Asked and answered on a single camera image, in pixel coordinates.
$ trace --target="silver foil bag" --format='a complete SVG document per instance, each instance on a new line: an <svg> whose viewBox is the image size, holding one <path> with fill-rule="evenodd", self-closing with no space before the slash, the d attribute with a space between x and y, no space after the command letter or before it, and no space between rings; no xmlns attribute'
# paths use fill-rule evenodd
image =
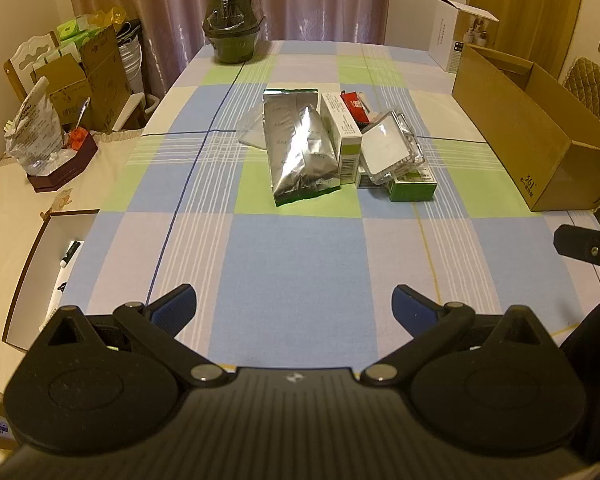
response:
<svg viewBox="0 0 600 480"><path fill-rule="evenodd" d="M338 160L317 112L318 91L267 89L263 101L276 205L339 187Z"/></svg>

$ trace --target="green medicine box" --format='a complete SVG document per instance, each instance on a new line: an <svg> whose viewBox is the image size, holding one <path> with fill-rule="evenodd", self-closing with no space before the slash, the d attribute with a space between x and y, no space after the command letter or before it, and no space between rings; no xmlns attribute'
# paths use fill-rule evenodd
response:
<svg viewBox="0 0 600 480"><path fill-rule="evenodd" d="M391 202L426 202L433 200L438 183L425 163L416 171L387 183Z"/></svg>

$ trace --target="metal screw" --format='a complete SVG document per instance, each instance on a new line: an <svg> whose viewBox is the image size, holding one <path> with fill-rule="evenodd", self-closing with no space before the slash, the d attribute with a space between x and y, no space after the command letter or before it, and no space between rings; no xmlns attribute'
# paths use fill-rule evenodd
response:
<svg viewBox="0 0 600 480"><path fill-rule="evenodd" d="M199 381L215 381L222 375L222 368L216 365L198 365L191 369L191 377Z"/></svg>
<svg viewBox="0 0 600 480"><path fill-rule="evenodd" d="M398 375L398 370L395 366L377 364L371 365L365 370L366 376L372 381L381 383L382 381L390 381Z"/></svg>

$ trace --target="white box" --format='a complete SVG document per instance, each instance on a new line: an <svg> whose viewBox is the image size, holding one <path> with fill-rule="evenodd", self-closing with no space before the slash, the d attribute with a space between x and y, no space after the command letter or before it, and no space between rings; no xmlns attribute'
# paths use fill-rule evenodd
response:
<svg viewBox="0 0 600 480"><path fill-rule="evenodd" d="M480 46L493 48L500 25L499 20L493 14L478 9L478 7L459 4L451 0L438 0L429 43L429 55L445 72L456 73L458 71L466 33L473 27L476 20L483 21L482 30L486 31L488 35L486 44L480 44Z"/></svg>
<svg viewBox="0 0 600 480"><path fill-rule="evenodd" d="M362 134L339 93L320 94L320 116L338 158L340 183L355 183Z"/></svg>
<svg viewBox="0 0 600 480"><path fill-rule="evenodd" d="M72 240L84 240L98 210L68 211L48 215L24 264L11 300L2 341L29 350L45 322L62 269L60 261Z"/></svg>

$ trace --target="clear plastic packaging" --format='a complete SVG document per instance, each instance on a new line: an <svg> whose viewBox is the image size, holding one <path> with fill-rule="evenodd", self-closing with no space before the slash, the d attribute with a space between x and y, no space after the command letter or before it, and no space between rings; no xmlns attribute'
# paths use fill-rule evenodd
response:
<svg viewBox="0 0 600 480"><path fill-rule="evenodd" d="M238 133L238 142L253 146L260 150L267 149L264 140L264 126L262 124L262 102L258 102L245 113L235 125Z"/></svg>
<svg viewBox="0 0 600 480"><path fill-rule="evenodd" d="M264 15L260 0L208 0L202 30L222 63L253 57Z"/></svg>
<svg viewBox="0 0 600 480"><path fill-rule="evenodd" d="M424 156L402 114L391 110L362 130L361 162L374 184L417 168Z"/></svg>

